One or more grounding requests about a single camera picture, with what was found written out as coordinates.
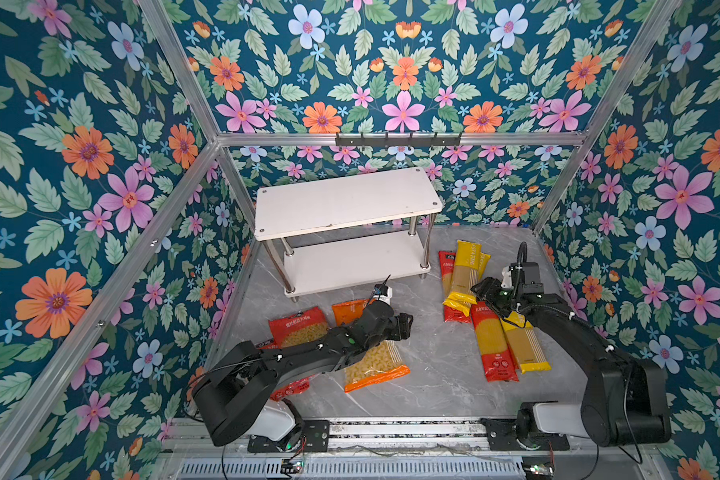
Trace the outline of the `aluminium front rail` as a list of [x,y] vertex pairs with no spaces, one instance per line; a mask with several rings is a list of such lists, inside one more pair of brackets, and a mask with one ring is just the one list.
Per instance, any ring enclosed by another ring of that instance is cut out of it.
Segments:
[[[331,423],[328,451],[360,451],[391,453],[393,451],[457,450],[461,455],[471,453],[518,453],[544,454],[541,451],[491,451],[486,430],[479,423],[485,417],[335,417]],[[592,455],[621,454],[617,447],[597,447],[584,437],[565,436],[570,443],[569,451],[553,451],[554,454]]]

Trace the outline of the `red macaroni bag rear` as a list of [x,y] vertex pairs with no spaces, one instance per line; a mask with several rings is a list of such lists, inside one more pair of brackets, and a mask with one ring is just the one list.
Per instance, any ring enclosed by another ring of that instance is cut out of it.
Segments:
[[[266,341],[260,342],[256,344],[256,347],[259,349],[278,349],[279,345],[274,339],[268,339]],[[273,401],[281,401],[286,397],[298,395],[305,391],[307,391],[310,387],[310,378],[302,378],[300,380],[294,381],[284,387],[281,387],[279,389],[276,389],[271,395],[270,399]]]

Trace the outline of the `red macaroni bag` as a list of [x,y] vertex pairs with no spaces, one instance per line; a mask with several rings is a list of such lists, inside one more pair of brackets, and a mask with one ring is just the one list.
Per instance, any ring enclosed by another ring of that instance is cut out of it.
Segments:
[[275,344],[279,348],[286,348],[323,337],[330,325],[323,311],[313,307],[288,317],[270,320],[269,328]]
[[[278,349],[279,345],[274,339],[268,339],[266,341],[260,342],[256,344],[256,347],[259,349]],[[270,399],[273,401],[281,401],[286,397],[298,395],[305,391],[307,391],[310,387],[310,378],[302,378],[300,380],[294,381],[284,387],[281,387],[279,389],[276,389],[271,395]]]

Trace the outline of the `white two-tier shelf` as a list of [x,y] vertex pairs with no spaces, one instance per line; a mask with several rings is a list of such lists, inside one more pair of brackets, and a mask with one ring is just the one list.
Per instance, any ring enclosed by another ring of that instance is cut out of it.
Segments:
[[[420,218],[435,220],[443,203],[420,167],[263,187],[257,195],[255,239],[270,256],[287,297],[424,276],[431,234]],[[396,231],[294,247],[292,237],[401,219]]]

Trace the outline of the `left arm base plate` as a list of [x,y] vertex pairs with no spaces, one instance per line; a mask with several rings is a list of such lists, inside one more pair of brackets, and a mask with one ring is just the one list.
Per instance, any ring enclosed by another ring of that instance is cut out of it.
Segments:
[[251,435],[248,453],[324,453],[328,451],[331,423],[328,420],[304,420],[283,439],[273,441]]

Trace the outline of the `black hook rail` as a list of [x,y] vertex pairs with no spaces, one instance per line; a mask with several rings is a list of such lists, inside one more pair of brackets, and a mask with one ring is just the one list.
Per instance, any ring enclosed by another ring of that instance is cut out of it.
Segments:
[[461,134],[440,134],[440,133],[374,133],[374,134],[336,134],[334,142],[336,146],[347,147],[450,147],[459,146],[462,141]]

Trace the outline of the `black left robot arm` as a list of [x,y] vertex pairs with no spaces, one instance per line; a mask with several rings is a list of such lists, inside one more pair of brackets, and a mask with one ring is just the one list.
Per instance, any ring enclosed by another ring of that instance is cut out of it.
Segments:
[[348,368],[384,341],[406,340],[413,316],[383,301],[360,318],[322,337],[284,349],[260,349],[250,341],[232,348],[192,384],[194,401],[212,443],[225,446],[251,434],[272,394],[301,379]]

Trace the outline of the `yellow spaghetti pack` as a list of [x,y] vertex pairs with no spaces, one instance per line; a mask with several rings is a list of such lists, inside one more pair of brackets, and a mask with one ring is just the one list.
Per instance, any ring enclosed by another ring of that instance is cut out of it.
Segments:
[[477,303],[472,288],[482,279],[490,259],[479,245],[469,242],[461,242],[455,252],[439,253],[445,307],[462,316],[470,314]]
[[552,369],[533,325],[525,316],[511,312],[502,320],[502,328],[514,362],[522,374]]
[[464,240],[457,241],[451,290],[445,303],[462,303],[467,306],[477,302],[472,287],[479,280],[481,245]]

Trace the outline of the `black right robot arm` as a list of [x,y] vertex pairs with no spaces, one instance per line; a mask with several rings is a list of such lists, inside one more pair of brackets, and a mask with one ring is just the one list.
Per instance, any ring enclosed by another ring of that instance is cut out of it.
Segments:
[[500,318],[550,336],[587,376],[578,412],[585,435],[600,447],[662,444],[671,439],[666,375],[651,360],[615,347],[559,294],[547,293],[534,262],[513,263],[503,280],[487,277],[471,291]]

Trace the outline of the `orange macaroni bag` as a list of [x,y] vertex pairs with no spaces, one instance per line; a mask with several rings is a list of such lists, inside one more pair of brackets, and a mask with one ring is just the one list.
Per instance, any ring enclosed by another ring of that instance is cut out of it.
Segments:
[[[333,305],[336,324],[349,324],[359,319],[367,304],[367,300],[351,300]],[[370,349],[358,363],[344,369],[344,372],[344,392],[350,393],[407,376],[410,369],[395,344],[384,341]]]

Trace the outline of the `red macaroni bag front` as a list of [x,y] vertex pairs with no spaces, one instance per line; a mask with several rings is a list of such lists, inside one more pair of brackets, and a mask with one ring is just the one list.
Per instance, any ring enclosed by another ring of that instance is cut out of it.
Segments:
[[288,317],[270,320],[269,328],[275,344],[279,348],[286,348],[323,337],[330,325],[323,311],[313,307]]

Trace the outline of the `red spaghetti pack far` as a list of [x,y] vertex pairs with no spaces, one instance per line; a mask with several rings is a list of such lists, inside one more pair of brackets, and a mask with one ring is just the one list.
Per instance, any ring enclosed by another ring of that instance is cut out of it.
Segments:
[[[448,297],[451,290],[452,274],[454,269],[456,253],[452,251],[439,251],[439,266],[441,272],[441,280],[443,287],[443,295],[445,298]],[[449,306],[444,306],[444,321],[445,322],[458,322],[463,324],[470,324],[471,318],[469,315],[465,315],[458,309],[454,309]]]

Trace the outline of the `red spaghetti pack middle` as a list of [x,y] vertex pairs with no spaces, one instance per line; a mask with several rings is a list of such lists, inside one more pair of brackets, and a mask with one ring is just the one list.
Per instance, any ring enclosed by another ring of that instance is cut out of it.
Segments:
[[498,315],[487,304],[479,302],[472,306],[471,318],[486,380],[518,381],[514,358]]

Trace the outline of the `red spaghetti pack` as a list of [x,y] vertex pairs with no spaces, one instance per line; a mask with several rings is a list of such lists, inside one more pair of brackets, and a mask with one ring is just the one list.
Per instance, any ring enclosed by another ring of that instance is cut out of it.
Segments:
[[479,302],[472,306],[471,318],[486,380],[518,381],[514,358],[498,315],[487,304]]
[[[456,253],[452,251],[439,251],[439,266],[441,272],[441,280],[443,287],[443,295],[445,298],[448,297],[451,290],[452,274],[454,269]],[[444,321],[445,322],[458,322],[463,324],[470,324],[471,318],[469,315],[465,315],[458,309],[454,309],[449,306],[444,306]]]

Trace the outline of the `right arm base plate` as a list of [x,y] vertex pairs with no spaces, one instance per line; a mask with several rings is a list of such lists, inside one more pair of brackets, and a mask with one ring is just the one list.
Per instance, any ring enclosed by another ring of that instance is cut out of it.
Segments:
[[569,451],[570,443],[562,434],[538,430],[532,420],[480,418],[491,451]]

